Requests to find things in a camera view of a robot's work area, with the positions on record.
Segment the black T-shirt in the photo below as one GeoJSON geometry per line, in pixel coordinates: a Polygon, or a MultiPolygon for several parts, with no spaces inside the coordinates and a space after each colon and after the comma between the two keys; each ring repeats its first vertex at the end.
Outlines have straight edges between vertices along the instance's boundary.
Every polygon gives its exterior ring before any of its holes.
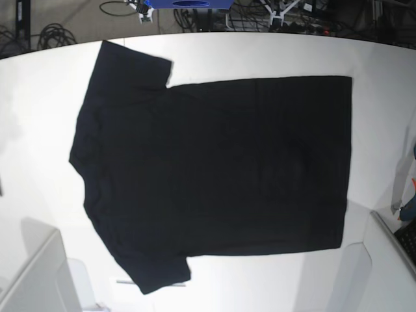
{"type": "Polygon", "coordinates": [[[188,281],[188,257],[340,247],[352,78],[167,87],[171,69],[103,42],[70,152],[87,216],[140,291],[188,281]]]}

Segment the blue plastic bin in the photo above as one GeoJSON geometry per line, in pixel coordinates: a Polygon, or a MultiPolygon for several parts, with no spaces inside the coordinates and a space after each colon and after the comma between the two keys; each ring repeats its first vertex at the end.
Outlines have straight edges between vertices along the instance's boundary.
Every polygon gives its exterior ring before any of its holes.
{"type": "Polygon", "coordinates": [[[173,8],[229,9],[234,3],[234,0],[149,0],[149,1],[144,1],[144,3],[155,9],[173,9],[173,8]]]}

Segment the white power strip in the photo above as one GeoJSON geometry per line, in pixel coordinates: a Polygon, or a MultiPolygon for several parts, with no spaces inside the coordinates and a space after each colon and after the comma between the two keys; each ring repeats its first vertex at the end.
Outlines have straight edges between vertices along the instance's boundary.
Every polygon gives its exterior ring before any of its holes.
{"type": "Polygon", "coordinates": [[[284,23],[282,26],[273,25],[268,27],[259,21],[253,20],[230,20],[226,22],[226,31],[255,32],[255,33],[290,33],[290,34],[312,34],[329,36],[331,32],[322,26],[303,24],[297,22],[284,23]]]}

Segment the black keyboard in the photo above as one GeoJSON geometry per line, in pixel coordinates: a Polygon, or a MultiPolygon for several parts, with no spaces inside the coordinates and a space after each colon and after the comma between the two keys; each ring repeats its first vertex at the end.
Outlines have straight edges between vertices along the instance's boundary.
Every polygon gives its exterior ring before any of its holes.
{"type": "Polygon", "coordinates": [[[415,272],[415,220],[395,231],[394,236],[400,245],[400,252],[415,272]]]}

